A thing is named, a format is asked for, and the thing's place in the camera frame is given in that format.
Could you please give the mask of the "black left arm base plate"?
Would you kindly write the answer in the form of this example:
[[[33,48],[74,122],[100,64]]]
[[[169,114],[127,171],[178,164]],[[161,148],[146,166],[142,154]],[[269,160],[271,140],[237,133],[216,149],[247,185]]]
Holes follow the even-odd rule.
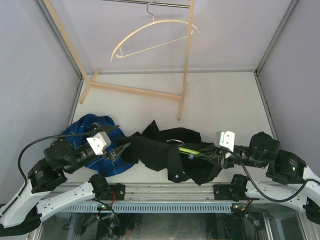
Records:
[[[126,186],[116,183],[108,186],[94,187],[93,197],[99,201],[123,201],[125,198]]]

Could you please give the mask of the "black button shirt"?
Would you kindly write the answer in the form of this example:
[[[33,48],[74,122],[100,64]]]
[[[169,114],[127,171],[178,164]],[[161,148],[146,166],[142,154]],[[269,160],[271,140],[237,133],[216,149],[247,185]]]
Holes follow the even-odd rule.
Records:
[[[167,178],[174,183],[191,179],[200,186],[219,175],[222,170],[220,166],[195,156],[190,159],[188,154],[179,151],[175,140],[182,141],[185,148],[195,151],[211,145],[203,142],[197,131],[184,127],[159,130],[157,123],[152,121],[142,133],[118,138],[116,146],[129,144],[121,154],[126,163],[137,164],[140,161],[157,172],[167,169]]]

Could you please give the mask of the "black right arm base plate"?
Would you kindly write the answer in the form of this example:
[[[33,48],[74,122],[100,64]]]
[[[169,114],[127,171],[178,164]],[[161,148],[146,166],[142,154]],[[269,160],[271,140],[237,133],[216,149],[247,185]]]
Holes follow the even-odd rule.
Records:
[[[237,195],[232,194],[230,191],[230,184],[214,184],[213,185],[213,194],[214,199],[216,201],[244,201],[248,200],[249,198],[246,195]]]

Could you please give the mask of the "green plastic hanger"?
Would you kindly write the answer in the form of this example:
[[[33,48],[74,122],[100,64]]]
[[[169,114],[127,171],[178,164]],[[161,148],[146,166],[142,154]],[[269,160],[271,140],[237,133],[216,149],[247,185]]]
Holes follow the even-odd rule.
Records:
[[[200,155],[201,153],[197,150],[193,150],[193,149],[189,149],[184,147],[184,142],[178,139],[168,139],[166,140],[167,143],[174,143],[176,145],[178,145],[178,150],[181,154],[185,154],[185,155]]]

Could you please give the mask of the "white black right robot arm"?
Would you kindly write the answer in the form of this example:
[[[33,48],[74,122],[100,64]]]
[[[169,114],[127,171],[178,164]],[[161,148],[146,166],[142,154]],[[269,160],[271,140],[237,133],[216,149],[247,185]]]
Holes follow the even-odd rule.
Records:
[[[235,174],[229,184],[234,200],[268,200],[320,223],[319,176],[299,156],[282,150],[270,135],[259,132],[248,146],[242,146],[235,145],[233,132],[221,131],[216,142],[198,150],[196,157],[221,168],[242,167],[245,174]]]

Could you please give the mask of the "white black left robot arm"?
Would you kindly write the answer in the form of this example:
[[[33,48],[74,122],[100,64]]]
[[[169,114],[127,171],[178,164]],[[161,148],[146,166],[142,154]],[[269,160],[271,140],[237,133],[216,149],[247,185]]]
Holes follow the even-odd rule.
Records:
[[[44,221],[56,213],[82,201],[104,200],[109,196],[110,186],[106,178],[94,174],[80,186],[47,198],[53,190],[67,181],[65,174],[72,174],[91,163],[98,157],[116,161],[128,143],[107,150],[111,145],[108,133],[118,129],[118,125],[92,124],[92,130],[79,133],[86,138],[86,143],[79,148],[67,140],[68,135],[54,135],[55,140],[44,150],[44,158],[39,160],[24,174],[21,166],[22,155],[32,145],[39,143],[37,139],[29,143],[20,152],[17,165],[24,184],[14,197],[0,208],[1,237],[21,236],[37,229]]]

